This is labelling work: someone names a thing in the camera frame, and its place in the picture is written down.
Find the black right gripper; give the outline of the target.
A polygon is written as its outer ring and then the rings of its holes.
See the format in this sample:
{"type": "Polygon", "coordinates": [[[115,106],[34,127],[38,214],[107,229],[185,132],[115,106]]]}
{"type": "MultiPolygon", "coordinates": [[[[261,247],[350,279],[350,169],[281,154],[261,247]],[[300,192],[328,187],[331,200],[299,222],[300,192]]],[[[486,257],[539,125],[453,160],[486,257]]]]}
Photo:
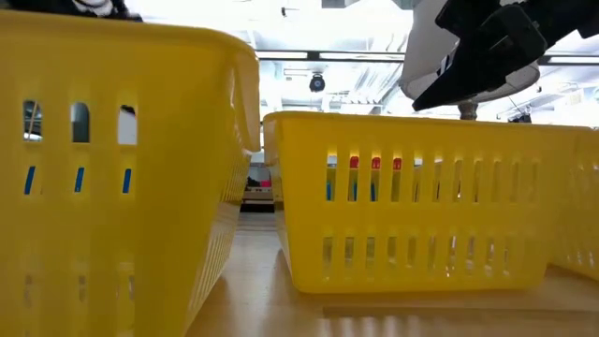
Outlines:
{"type": "Polygon", "coordinates": [[[446,0],[434,22],[459,42],[415,110],[497,89],[573,31],[599,35],[599,0],[446,0]]]}

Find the red-orange plastic basket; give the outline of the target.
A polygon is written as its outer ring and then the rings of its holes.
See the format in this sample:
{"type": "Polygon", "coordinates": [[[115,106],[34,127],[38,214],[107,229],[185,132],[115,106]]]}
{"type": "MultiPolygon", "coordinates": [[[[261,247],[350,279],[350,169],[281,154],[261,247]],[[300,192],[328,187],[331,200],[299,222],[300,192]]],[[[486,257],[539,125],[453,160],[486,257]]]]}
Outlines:
{"type": "MultiPolygon", "coordinates": [[[[371,160],[371,169],[377,170],[382,167],[382,159],[380,157],[373,157],[371,160]]],[[[359,167],[359,157],[351,156],[349,161],[349,167],[351,169],[357,169],[359,167]]],[[[392,169],[393,170],[401,170],[402,169],[402,159],[397,157],[392,160],[392,169]]]]}

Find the yellow plastic basket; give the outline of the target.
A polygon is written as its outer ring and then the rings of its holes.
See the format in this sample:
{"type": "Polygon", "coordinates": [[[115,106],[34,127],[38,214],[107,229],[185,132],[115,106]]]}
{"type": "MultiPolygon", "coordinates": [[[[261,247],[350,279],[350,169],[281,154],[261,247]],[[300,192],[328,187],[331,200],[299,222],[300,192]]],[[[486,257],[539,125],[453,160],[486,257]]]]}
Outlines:
{"type": "Polygon", "coordinates": [[[544,278],[572,126],[275,112],[277,231],[304,293],[522,289],[544,278]],[[351,156],[359,167],[350,168],[351,156]],[[371,169],[373,157],[382,159],[371,169]],[[402,159],[393,170],[392,160],[402,159]],[[326,184],[335,187],[326,200],[326,184]],[[358,184],[356,201],[348,200],[358,184]],[[377,200],[370,201],[370,185],[377,200]]]}
{"type": "Polygon", "coordinates": [[[0,337],[184,337],[231,250],[258,77],[212,29],[0,9],[0,337]]]}
{"type": "Polygon", "coordinates": [[[577,133],[551,263],[599,282],[599,127],[577,133]]]}

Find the ceiling light bar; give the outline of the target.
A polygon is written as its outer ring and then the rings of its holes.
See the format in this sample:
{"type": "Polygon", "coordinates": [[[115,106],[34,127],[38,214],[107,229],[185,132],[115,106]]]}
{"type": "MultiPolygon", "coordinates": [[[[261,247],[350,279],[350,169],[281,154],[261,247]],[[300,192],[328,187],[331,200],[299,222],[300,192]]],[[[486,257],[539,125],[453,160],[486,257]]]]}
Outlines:
{"type": "MultiPolygon", "coordinates": [[[[260,61],[403,63],[404,52],[379,51],[277,51],[258,50],[260,61]]],[[[599,66],[599,55],[545,54],[537,60],[540,66],[599,66]]]]}

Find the white shade silver table lamp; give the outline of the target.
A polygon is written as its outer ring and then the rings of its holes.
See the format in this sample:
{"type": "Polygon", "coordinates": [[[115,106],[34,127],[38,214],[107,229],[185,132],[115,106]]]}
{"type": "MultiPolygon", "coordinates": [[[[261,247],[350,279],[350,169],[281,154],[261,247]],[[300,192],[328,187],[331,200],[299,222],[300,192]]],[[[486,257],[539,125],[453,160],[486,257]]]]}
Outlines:
{"type": "MultiPolygon", "coordinates": [[[[418,98],[437,80],[455,53],[459,38],[440,28],[435,18],[447,0],[413,0],[413,25],[407,40],[399,86],[411,99],[418,98]]],[[[540,78],[539,65],[531,63],[506,77],[506,84],[490,92],[457,102],[462,120],[474,120],[478,105],[517,94],[540,78]]]]}

